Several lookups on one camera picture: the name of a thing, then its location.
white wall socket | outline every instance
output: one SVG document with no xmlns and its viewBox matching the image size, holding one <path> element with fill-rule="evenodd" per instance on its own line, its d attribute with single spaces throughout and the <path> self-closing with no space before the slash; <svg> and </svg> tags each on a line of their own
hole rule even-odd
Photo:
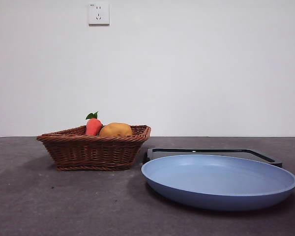
<svg viewBox="0 0 295 236">
<path fill-rule="evenodd" d="M 109 3 L 98 1 L 88 5 L 88 24 L 109 25 Z"/>
</svg>

brown wicker basket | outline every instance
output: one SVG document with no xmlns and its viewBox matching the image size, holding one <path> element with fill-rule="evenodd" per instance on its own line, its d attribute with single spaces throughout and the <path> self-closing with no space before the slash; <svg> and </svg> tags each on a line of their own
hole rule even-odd
<svg viewBox="0 0 295 236">
<path fill-rule="evenodd" d="M 85 135 L 86 126 L 37 137 L 51 157 L 57 170 L 128 170 L 151 128 L 131 126 L 132 136 L 104 137 Z"/>
</svg>

oval plate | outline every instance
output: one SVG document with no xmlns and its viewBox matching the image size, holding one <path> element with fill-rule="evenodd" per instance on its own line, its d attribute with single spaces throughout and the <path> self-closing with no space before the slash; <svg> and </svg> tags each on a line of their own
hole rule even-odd
<svg viewBox="0 0 295 236">
<path fill-rule="evenodd" d="M 212 210 L 269 207 L 295 188 L 295 176 L 282 168 L 229 156 L 167 156 L 145 163 L 141 170 L 148 184 L 164 197 Z"/>
</svg>

white wall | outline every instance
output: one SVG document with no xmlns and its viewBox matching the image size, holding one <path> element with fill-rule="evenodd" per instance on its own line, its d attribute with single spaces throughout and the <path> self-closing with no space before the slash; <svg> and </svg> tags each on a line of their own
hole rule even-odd
<svg viewBox="0 0 295 236">
<path fill-rule="evenodd" d="M 295 136 L 295 0 L 0 0 L 0 137 L 104 123 Z"/>
</svg>

table surface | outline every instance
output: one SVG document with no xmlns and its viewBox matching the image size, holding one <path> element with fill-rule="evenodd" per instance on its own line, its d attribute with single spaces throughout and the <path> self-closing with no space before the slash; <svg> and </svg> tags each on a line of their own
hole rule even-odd
<svg viewBox="0 0 295 236">
<path fill-rule="evenodd" d="M 295 190 L 249 212 L 184 206 L 147 185 L 148 148 L 248 148 L 295 174 L 295 138 L 151 137 L 119 172 L 57 171 L 35 137 L 0 138 L 0 236 L 295 236 Z"/>
</svg>

